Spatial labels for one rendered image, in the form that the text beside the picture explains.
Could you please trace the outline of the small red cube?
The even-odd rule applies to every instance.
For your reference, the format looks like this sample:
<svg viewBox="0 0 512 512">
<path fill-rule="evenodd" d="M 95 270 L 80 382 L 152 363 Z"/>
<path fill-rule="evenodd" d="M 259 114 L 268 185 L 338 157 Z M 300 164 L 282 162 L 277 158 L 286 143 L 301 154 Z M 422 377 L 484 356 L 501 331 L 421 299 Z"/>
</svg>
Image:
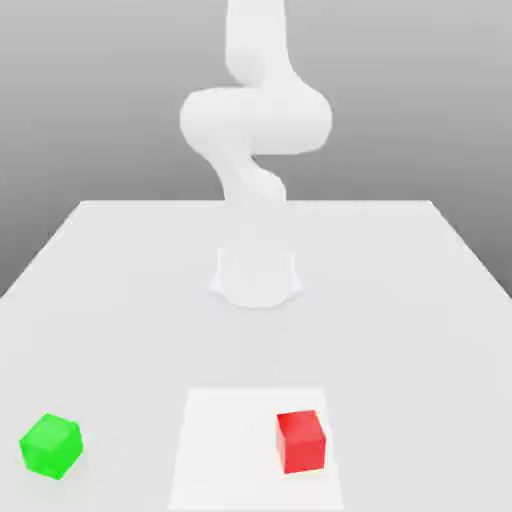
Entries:
<svg viewBox="0 0 512 512">
<path fill-rule="evenodd" d="M 276 448 L 285 474 L 323 469 L 326 435 L 315 410 L 276 415 Z"/>
</svg>

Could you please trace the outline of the small green cube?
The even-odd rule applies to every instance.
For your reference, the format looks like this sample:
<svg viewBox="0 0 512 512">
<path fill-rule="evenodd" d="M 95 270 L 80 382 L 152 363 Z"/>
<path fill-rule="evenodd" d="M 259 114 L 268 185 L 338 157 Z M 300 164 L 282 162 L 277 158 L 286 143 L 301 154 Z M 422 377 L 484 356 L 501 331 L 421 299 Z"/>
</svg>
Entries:
<svg viewBox="0 0 512 512">
<path fill-rule="evenodd" d="M 77 422 L 45 413 L 19 440 L 25 467 L 60 480 L 83 452 Z"/>
</svg>

